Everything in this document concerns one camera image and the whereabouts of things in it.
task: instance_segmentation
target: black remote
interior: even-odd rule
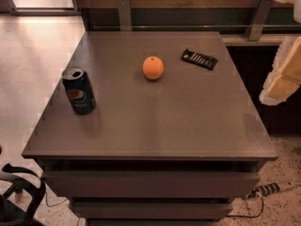
[[[206,56],[201,53],[189,51],[188,49],[186,49],[182,53],[182,60],[184,60],[188,63],[199,65],[210,71],[212,71],[214,69],[214,66],[216,65],[216,63],[218,61],[215,57]]]

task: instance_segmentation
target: can lid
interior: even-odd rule
[[[67,80],[75,80],[75,79],[82,77],[84,73],[85,73],[85,71],[81,67],[73,66],[73,67],[67,68],[62,73],[62,76],[64,79],[67,79]]]

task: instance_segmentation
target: tiled floor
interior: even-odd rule
[[[80,17],[10,17],[0,15],[0,162],[24,166],[41,174],[32,160],[21,157],[40,113],[46,106],[61,72],[84,33]],[[272,137],[279,159],[260,172],[261,184],[281,181],[301,183],[301,137]],[[0,192],[9,186],[0,183]],[[49,204],[63,202],[47,189]],[[11,199],[26,207],[26,195]],[[232,214],[256,215],[260,199],[233,203]],[[68,209],[68,202],[48,207],[43,200],[36,214],[45,225],[85,225]],[[206,225],[301,225],[301,186],[264,198],[258,218],[224,218]]]

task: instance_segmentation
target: blue can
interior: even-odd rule
[[[96,107],[91,82],[81,67],[67,68],[62,73],[62,82],[75,113],[86,115]]]

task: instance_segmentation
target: orange ball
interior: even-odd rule
[[[159,57],[149,56],[144,60],[143,73],[147,78],[151,80],[158,79],[162,76],[163,72],[164,64]]]

